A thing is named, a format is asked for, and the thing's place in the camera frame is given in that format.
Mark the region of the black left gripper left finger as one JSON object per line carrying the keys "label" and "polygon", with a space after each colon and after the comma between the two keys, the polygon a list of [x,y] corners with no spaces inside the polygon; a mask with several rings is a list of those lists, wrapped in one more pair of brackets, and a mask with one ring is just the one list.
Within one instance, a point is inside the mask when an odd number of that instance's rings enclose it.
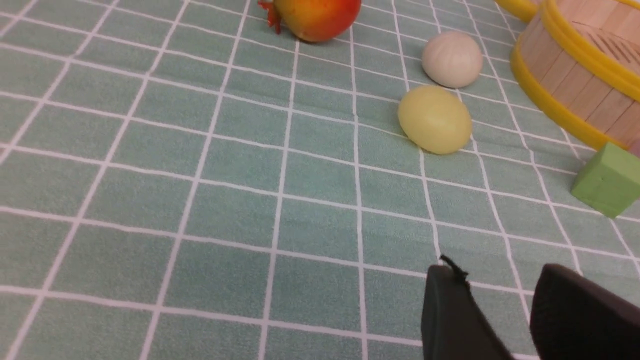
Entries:
{"label": "black left gripper left finger", "polygon": [[514,356],[480,310],[467,271],[442,254],[430,265],[423,296],[421,336],[425,360],[512,360]]}

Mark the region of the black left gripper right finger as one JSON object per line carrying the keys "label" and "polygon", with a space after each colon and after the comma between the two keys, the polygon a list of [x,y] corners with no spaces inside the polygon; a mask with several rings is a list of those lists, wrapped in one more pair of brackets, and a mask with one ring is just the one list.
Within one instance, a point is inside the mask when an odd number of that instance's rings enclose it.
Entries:
{"label": "black left gripper right finger", "polygon": [[640,357],[638,306],[557,263],[542,267],[529,328],[542,360]]}

